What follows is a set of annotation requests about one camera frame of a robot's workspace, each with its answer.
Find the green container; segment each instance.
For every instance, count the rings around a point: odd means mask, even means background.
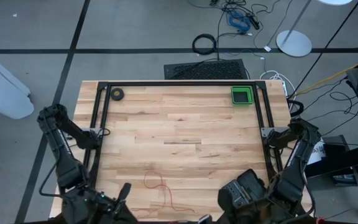
[[[231,98],[234,106],[248,106],[254,103],[251,86],[232,86]]]

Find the red cable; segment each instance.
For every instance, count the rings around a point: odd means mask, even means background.
[[[158,175],[160,176],[161,184],[157,184],[156,186],[153,186],[153,187],[147,186],[147,184],[146,184],[146,177],[147,177],[147,174],[150,173],[150,172],[153,172],[153,173],[158,174]],[[173,209],[174,211],[176,211],[176,212],[192,211],[193,213],[196,213],[196,212],[195,212],[193,209],[191,209],[191,208],[176,209],[176,208],[173,206],[172,191],[171,191],[171,189],[170,189],[167,185],[165,185],[165,184],[163,183],[162,175],[161,175],[159,172],[152,171],[152,170],[148,170],[148,171],[144,174],[143,184],[144,184],[144,186],[145,186],[146,188],[148,188],[148,189],[156,189],[157,187],[166,187],[166,188],[168,189],[168,191],[169,191],[170,198],[171,198],[171,207],[172,207],[172,209]],[[159,210],[163,209],[163,208],[165,207],[165,203],[166,203],[166,198],[165,198],[165,193],[164,193],[164,204],[163,204],[160,208],[154,210],[153,212],[159,211]]]

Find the floor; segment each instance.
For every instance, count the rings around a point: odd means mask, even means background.
[[[191,2],[208,6],[209,1]],[[255,2],[266,4],[269,9],[273,3],[272,0],[254,0],[247,1],[247,5]],[[264,29],[255,40],[257,48],[265,46],[274,34],[289,2],[281,0],[272,13],[258,14]],[[324,50],[357,2],[354,0],[345,6],[311,2],[296,27],[313,43],[313,53],[305,57],[293,58],[280,53],[274,38],[269,44],[270,53],[255,49],[253,39],[257,32],[254,29],[251,29],[253,36],[223,37],[219,46],[249,48],[261,52],[260,56],[245,51],[235,55],[222,53],[221,57],[242,59],[254,79],[264,72],[266,62],[267,70],[276,70],[298,85],[323,52],[301,85],[300,89],[304,89],[358,63],[358,6]],[[306,0],[292,2],[279,32],[291,27],[305,3]],[[0,115],[0,223],[15,222],[34,159],[39,150],[45,150],[40,147],[42,133],[35,121],[37,111],[60,102],[72,116],[82,80],[161,80],[165,64],[215,58],[215,55],[191,53],[190,46],[199,34],[216,35],[220,15],[217,9],[193,7],[183,0],[0,0],[0,63],[30,88],[35,106],[35,112],[24,119],[12,120]],[[226,22],[220,25],[220,33],[235,31]],[[207,41],[199,44],[200,47],[210,45]],[[96,54],[95,49],[103,50]],[[298,99],[309,105],[321,91],[301,95]],[[354,96],[346,84],[336,91]],[[334,101],[325,96],[302,117],[310,119],[338,108],[344,110],[348,104],[348,101]],[[313,124],[326,133],[351,117],[334,113],[314,119]],[[330,136],[339,134],[345,135],[347,142],[358,144],[358,117]],[[27,222],[47,219],[52,204],[51,198],[38,194],[38,188],[54,159],[49,148],[45,155],[38,153],[38,156],[44,159],[35,165],[40,166],[38,177],[34,177],[35,191],[28,212],[21,213],[19,218]],[[317,216],[330,217],[351,209],[330,220],[358,223],[357,187],[335,187],[326,177],[309,182],[316,197]],[[45,191],[53,192],[54,188],[55,177],[52,176]]]

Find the yellow cable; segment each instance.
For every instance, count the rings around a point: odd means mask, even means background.
[[[302,94],[302,93],[304,93],[304,92],[310,90],[311,88],[314,88],[314,87],[316,87],[316,86],[318,86],[318,85],[320,85],[320,84],[322,84],[322,83],[324,83],[324,82],[326,82],[326,81],[330,81],[330,80],[334,79],[335,77],[338,77],[338,76],[342,75],[343,73],[349,71],[350,69],[356,68],[357,66],[358,66],[358,64],[357,64],[357,65],[354,65],[354,66],[352,66],[352,67],[350,67],[350,68],[347,68],[347,69],[345,69],[345,70],[343,70],[343,71],[340,71],[340,72],[338,72],[337,74],[335,74],[335,75],[333,75],[333,76],[331,76],[331,77],[328,77],[328,78],[326,78],[326,79],[324,79],[324,80],[321,80],[321,81],[319,81],[318,83],[316,83],[316,84],[314,84],[314,85],[311,85],[311,86],[309,86],[308,88],[305,88],[305,89],[302,90],[302,91],[299,91],[297,94],[294,94],[293,96],[300,95],[300,94]]]

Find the wooden table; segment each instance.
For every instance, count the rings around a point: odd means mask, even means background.
[[[90,126],[97,84],[82,83],[73,118],[79,127]],[[266,84],[275,126],[285,127],[290,114],[282,84],[277,80]],[[268,184],[255,105],[233,107],[230,86],[122,89],[124,99],[109,105],[106,128],[111,134],[103,140],[96,189],[117,197],[122,185],[131,183],[127,205],[139,220],[194,221],[205,214],[217,220],[222,214],[217,203],[222,186],[247,169],[253,169]],[[83,150],[71,150],[83,160]],[[284,151],[284,164],[289,155],[290,151]],[[170,190],[164,186],[150,189],[145,184],[163,184]],[[304,196],[303,206],[309,209],[309,196]],[[60,207],[61,200],[56,198],[50,216],[58,215]]]

